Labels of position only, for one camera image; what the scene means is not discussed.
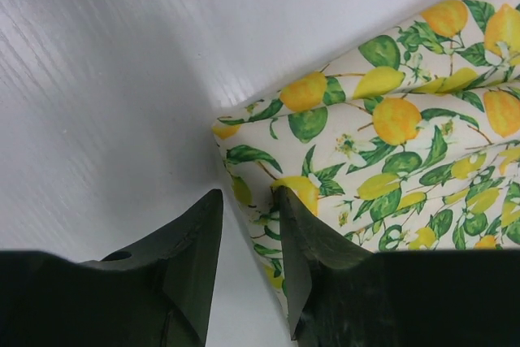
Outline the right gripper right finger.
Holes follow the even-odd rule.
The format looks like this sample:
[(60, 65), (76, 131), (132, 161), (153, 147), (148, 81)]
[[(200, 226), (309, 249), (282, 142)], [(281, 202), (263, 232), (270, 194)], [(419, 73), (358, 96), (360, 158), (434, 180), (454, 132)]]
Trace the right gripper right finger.
[(372, 253), (275, 191), (291, 337), (300, 346), (516, 346), (516, 250)]

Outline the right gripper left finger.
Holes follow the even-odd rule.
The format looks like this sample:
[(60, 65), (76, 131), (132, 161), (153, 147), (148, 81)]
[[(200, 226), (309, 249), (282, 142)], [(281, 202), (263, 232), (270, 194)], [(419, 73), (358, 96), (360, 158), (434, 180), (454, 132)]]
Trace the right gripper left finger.
[(203, 346), (223, 227), (213, 189), (98, 261), (1, 253), (4, 346)]

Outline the lemon print skirt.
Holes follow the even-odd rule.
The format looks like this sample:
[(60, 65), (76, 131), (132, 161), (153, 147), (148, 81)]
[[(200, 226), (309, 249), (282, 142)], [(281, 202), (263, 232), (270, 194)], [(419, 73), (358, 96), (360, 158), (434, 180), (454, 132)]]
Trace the lemon print skirt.
[(274, 193), (369, 251), (519, 245), (519, 0), (444, 0), (212, 128), (286, 299)]

